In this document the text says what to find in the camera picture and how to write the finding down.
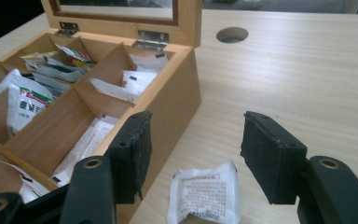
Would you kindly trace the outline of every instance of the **hinge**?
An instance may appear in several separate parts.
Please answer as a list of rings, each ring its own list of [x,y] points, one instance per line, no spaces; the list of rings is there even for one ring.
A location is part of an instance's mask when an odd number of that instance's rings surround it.
[[[77,23],[60,21],[61,30],[58,31],[58,36],[66,36],[72,38],[72,36],[79,31]]]
[[[170,35],[152,31],[138,31],[136,48],[162,51],[170,43]]]

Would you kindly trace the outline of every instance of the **light wood tabletop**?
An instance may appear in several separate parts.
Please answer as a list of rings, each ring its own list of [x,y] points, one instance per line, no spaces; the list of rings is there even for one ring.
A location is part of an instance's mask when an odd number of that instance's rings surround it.
[[[358,15],[202,13],[196,49],[201,106],[131,223],[167,222],[178,169],[229,161],[238,170],[241,223],[298,223],[296,205],[270,205],[240,156],[243,114],[275,119],[308,147],[308,158],[336,158],[358,176]],[[244,28],[249,36],[219,42],[216,34],[228,27]],[[47,28],[41,15],[2,37],[0,58]]]

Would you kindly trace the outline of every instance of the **open wooden lid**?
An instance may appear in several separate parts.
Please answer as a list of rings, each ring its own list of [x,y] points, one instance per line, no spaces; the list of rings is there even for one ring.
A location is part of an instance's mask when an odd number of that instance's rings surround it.
[[[145,32],[161,33],[169,36],[161,38],[171,44],[200,45],[201,0],[164,0],[172,7],[159,6],[157,0],[132,0],[146,7],[127,7],[130,0],[41,1],[51,28],[75,27],[79,32],[133,39]]]

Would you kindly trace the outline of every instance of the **wooden box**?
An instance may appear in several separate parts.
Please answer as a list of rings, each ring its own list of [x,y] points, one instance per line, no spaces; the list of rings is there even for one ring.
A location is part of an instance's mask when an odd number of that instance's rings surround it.
[[[194,48],[200,45],[201,0],[172,0],[171,9],[77,6],[72,10],[60,6],[59,0],[42,3],[50,28],[0,60],[0,81],[13,68],[30,73],[20,56],[58,50],[56,44],[87,52],[95,66],[77,82],[68,83],[68,91],[13,137],[7,134],[8,91],[0,93],[0,161],[20,166],[48,189],[56,189],[53,171],[94,118],[108,115],[119,119],[93,151],[93,155],[103,155],[127,117],[147,110],[153,113],[153,154],[144,184],[146,193],[200,105]],[[145,12],[169,14],[169,18],[146,18]],[[63,32],[68,24],[78,31]],[[98,93],[90,85],[91,77],[120,86],[123,70],[136,68],[130,54],[156,54],[148,47],[138,48],[147,42],[139,36],[150,32],[162,33],[165,39],[169,36],[165,48],[158,46],[169,61],[138,100],[130,103]],[[19,173],[0,162],[0,192],[18,192],[20,187]],[[138,205],[139,200],[135,205],[120,205],[118,221],[128,222]]]

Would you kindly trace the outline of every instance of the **wooden table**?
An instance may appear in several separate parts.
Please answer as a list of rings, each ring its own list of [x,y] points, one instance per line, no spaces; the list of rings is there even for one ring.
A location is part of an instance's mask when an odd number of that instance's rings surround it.
[[[358,176],[358,15],[203,10],[196,50],[202,104],[131,223],[166,223],[179,169],[234,161],[241,223],[298,223],[295,205],[269,205],[240,156],[246,111],[278,121],[308,148]],[[237,26],[237,44],[216,33]],[[0,39],[0,57],[48,28],[44,15]]]

